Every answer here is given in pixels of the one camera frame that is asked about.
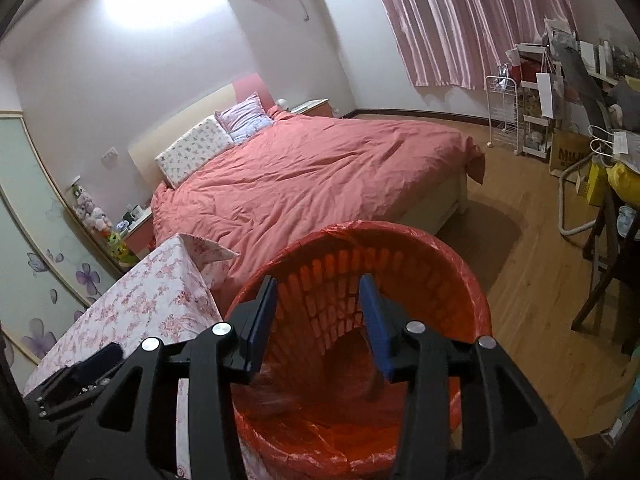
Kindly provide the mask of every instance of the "floral tablecloth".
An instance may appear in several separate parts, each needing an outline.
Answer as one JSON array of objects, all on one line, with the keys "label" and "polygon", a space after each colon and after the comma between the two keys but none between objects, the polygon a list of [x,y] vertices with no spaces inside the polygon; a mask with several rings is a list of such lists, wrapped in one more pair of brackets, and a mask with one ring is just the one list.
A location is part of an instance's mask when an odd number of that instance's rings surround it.
[{"label": "floral tablecloth", "polygon": [[[25,394],[62,367],[87,359],[110,342],[129,356],[147,337],[165,344],[185,341],[222,320],[210,288],[222,283],[238,256],[210,240],[178,234],[131,269],[96,301],[47,353]],[[188,380],[178,386],[178,474],[190,476]],[[242,445],[247,475],[270,478],[262,461]]]}]

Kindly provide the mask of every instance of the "bed headboard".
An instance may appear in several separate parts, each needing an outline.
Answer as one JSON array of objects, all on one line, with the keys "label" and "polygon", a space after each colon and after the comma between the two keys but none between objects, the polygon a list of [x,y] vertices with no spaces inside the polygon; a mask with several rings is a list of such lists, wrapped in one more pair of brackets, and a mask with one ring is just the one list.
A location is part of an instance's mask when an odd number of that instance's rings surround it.
[{"label": "bed headboard", "polygon": [[253,74],[213,92],[167,122],[145,134],[129,147],[129,155],[152,190],[164,180],[156,164],[156,156],[164,152],[180,136],[217,110],[225,110],[249,95],[258,92],[262,107],[268,111],[275,104],[269,90],[258,74]]}]

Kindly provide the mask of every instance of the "wooden floor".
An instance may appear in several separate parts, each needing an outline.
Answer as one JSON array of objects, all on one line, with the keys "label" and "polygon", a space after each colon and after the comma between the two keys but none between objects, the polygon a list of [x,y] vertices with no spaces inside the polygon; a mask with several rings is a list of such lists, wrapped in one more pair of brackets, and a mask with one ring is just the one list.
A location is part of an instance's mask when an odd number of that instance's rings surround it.
[{"label": "wooden floor", "polygon": [[[591,314],[585,327],[592,335],[572,332],[572,319],[588,295],[591,264],[581,255],[586,234],[569,242],[558,232],[558,179],[540,160],[487,148],[485,126],[433,122],[471,134],[487,161],[484,186],[468,180],[468,211],[449,220],[438,236],[478,276],[496,339],[542,395],[564,432],[573,438],[584,436],[598,388],[619,376],[628,362],[620,353],[625,333],[623,320],[617,319],[617,282],[607,293],[598,329],[594,330],[597,314]],[[596,209],[570,186],[566,198],[565,227],[595,218]]]}]

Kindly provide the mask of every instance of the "white patterned pillow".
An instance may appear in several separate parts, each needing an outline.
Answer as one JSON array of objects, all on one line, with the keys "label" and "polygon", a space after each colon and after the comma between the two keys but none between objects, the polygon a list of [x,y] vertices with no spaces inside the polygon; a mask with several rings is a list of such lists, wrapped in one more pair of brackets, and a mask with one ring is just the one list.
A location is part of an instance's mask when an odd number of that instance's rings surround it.
[{"label": "white patterned pillow", "polygon": [[175,189],[213,157],[232,146],[231,136],[214,116],[209,116],[156,156],[156,163]]}]

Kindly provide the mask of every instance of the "pink striped curtain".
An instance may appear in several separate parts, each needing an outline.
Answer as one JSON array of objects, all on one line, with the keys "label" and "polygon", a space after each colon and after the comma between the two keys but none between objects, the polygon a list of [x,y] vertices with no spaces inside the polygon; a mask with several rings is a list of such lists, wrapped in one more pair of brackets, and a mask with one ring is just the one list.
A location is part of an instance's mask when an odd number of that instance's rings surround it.
[{"label": "pink striped curtain", "polygon": [[540,41],[544,18],[574,26],[569,0],[382,0],[414,86],[484,89],[515,43]]}]

